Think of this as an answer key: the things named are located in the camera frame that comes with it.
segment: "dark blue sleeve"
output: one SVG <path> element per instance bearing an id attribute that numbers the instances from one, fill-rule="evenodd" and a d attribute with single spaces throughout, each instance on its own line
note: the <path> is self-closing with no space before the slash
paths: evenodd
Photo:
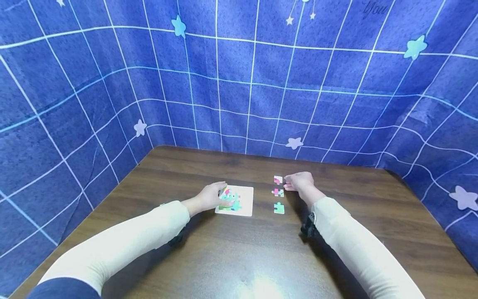
<path id="1" fill-rule="evenodd" d="M 89 284 L 78 279 L 60 277 L 37 285 L 27 299 L 101 299 Z"/>

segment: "arm sleeve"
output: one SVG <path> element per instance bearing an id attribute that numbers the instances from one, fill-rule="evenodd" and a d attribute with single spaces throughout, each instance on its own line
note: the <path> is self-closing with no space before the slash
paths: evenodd
<path id="1" fill-rule="evenodd" d="M 312 206 L 315 227 L 372 299 L 424 298 L 388 249 L 332 198 Z"/>
<path id="2" fill-rule="evenodd" d="M 110 227 L 63 254 L 36 288 L 51 279 L 66 277 L 88 284 L 101 296 L 103 284 L 111 276 L 140 255 L 170 241 L 188 222 L 187 208 L 173 201 Z"/>

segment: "table surface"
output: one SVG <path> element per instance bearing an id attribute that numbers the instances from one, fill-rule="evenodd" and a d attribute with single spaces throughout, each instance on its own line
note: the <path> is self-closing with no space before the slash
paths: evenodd
<path id="1" fill-rule="evenodd" d="M 104 298 L 366 298 L 318 236 L 302 240 L 308 212 L 294 192 L 275 197 L 273 176 L 310 171 L 398 259 L 426 298 L 476 298 L 478 276 L 416 196 L 385 170 L 157 147 L 20 286 L 25 298 L 69 248 L 158 205 L 226 180 L 254 187 L 252 217 L 204 212 L 180 244 L 149 252 L 110 279 Z M 285 214 L 275 214 L 281 201 Z"/>

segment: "grid pattern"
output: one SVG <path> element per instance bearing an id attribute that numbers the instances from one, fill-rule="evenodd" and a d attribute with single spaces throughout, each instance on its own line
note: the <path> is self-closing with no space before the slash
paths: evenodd
<path id="1" fill-rule="evenodd" d="M 120 2 L 3 8 L 1 296 L 163 144 L 390 169 L 478 267 L 478 2 Z"/>

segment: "pink puzzle piece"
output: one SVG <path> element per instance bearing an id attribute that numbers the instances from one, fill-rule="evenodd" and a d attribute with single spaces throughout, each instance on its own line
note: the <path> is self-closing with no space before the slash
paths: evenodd
<path id="1" fill-rule="evenodd" d="M 280 197 L 284 197 L 284 190 L 282 189 L 274 189 L 271 191 L 272 194 L 274 194 L 274 196 L 280 196 Z"/>
<path id="2" fill-rule="evenodd" d="M 277 185 L 282 184 L 282 177 L 281 176 L 274 176 L 274 183 Z"/>

